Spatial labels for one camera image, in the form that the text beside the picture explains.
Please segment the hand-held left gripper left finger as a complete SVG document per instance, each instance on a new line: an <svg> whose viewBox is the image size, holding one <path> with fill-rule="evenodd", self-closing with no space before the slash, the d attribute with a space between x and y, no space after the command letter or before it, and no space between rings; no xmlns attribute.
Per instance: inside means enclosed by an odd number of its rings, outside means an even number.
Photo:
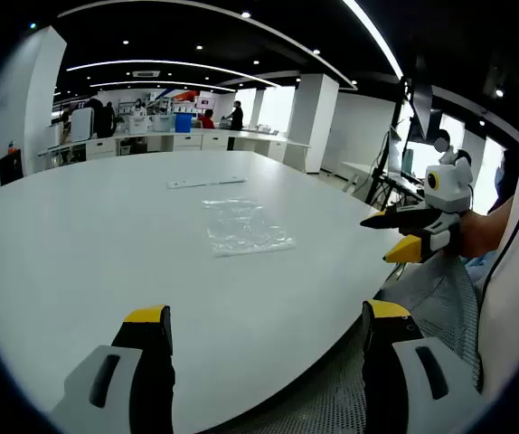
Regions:
<svg viewBox="0 0 519 434"><path fill-rule="evenodd" d="M172 433L170 307L140 308L66 377L50 412L61 433Z"/></svg>

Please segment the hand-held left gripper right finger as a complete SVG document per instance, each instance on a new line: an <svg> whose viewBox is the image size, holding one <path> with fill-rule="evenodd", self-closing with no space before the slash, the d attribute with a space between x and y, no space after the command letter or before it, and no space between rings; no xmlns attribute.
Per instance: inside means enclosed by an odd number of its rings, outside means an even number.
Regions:
<svg viewBox="0 0 519 434"><path fill-rule="evenodd" d="M404 307L363 302L367 433L460 433L485 407L469 366Z"/></svg>

